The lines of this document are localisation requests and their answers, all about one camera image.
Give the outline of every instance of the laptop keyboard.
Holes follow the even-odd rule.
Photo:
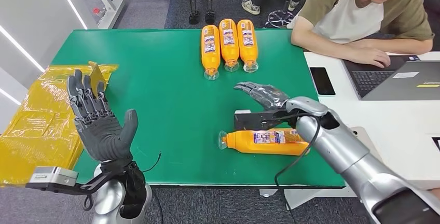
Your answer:
[[[394,71],[352,71],[360,90],[371,91],[384,82]]]

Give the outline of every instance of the robotic thumb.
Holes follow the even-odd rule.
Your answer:
[[[129,109],[125,112],[124,126],[122,128],[119,138],[122,142],[131,144],[136,130],[138,129],[138,114],[136,110]]]

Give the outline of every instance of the led light strip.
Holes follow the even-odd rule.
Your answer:
[[[21,103],[17,101],[14,97],[12,97],[9,93],[5,92],[5,90],[0,88],[0,93],[6,96],[8,99],[12,100],[15,104],[21,106]]]
[[[20,50],[20,52],[29,60],[31,61],[41,72],[44,72],[45,69],[41,67],[41,65],[25,50],[23,47],[15,41],[15,39],[0,25],[0,32],[6,36],[6,38],[14,44],[14,46]]]
[[[81,22],[82,26],[84,27],[85,30],[87,30],[87,26],[86,23],[83,21],[83,19],[81,18],[81,16],[79,15],[78,11],[76,10],[75,6],[73,5],[71,0],[67,0],[67,2],[69,3],[70,7],[72,8],[73,12],[75,13],[76,17],[78,18],[78,20]]]

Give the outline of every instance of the t-shirt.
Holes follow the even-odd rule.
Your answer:
[[[341,44],[376,32],[420,41],[434,38],[423,0],[387,0],[366,6],[360,0],[306,0],[298,15],[314,25],[313,32]]]

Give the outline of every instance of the white table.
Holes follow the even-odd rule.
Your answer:
[[[440,187],[440,151],[431,137],[440,137],[440,101],[360,101],[339,59],[305,53],[309,67],[325,67],[335,97],[319,101],[335,110],[348,127],[363,127],[382,161],[422,189]],[[440,52],[419,55],[440,60]],[[270,196],[276,190],[260,190]],[[355,197],[344,189],[286,189],[292,209],[314,197]]]

